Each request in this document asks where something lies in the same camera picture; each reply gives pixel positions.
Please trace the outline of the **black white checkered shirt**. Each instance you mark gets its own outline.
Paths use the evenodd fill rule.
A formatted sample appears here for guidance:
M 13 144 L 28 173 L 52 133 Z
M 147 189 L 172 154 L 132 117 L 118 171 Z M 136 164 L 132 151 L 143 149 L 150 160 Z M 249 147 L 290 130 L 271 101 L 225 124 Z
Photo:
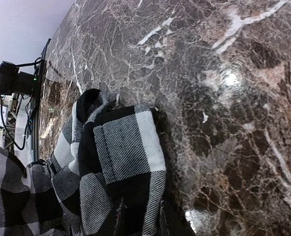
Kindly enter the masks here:
M 73 105 L 53 154 L 24 166 L 0 147 L 0 236 L 191 236 L 164 200 L 166 164 L 146 103 Z

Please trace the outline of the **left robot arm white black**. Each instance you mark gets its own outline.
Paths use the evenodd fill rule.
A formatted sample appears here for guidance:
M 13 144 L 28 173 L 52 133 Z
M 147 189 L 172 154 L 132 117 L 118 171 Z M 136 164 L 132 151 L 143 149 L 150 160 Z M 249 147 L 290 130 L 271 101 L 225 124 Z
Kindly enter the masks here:
M 36 66 L 42 60 L 33 63 L 15 65 L 11 62 L 3 61 L 0 64 L 0 95 L 11 95 L 18 93 L 31 96 L 37 89 L 38 76 L 20 72 L 21 67 Z

